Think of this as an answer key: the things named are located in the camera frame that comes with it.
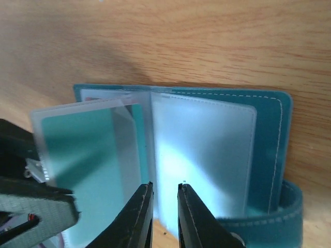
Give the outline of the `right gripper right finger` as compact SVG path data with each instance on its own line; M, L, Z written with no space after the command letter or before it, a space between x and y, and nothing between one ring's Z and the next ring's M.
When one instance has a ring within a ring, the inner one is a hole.
M244 247L221 226L191 185L178 185L177 203L180 247Z

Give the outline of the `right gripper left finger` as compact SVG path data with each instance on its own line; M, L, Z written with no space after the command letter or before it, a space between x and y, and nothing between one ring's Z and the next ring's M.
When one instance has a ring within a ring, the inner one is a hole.
M153 183L140 185L114 221L88 247L152 247L153 200Z

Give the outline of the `blue card holder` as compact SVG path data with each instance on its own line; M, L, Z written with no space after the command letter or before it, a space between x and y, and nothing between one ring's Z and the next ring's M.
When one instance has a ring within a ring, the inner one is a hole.
M284 180L293 102L283 91L74 86L76 103L31 112L47 184L74 191L65 247L87 247L139 185L177 236L177 186L190 184L246 247L301 247L303 197Z

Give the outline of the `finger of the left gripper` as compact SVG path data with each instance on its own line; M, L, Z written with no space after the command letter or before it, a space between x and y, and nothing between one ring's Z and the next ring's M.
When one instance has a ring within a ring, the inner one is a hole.
M79 220L71 190L1 177L1 212L35 217L1 234L1 247L34 247Z
M33 134L21 127L1 119L1 165L8 157L39 160Z

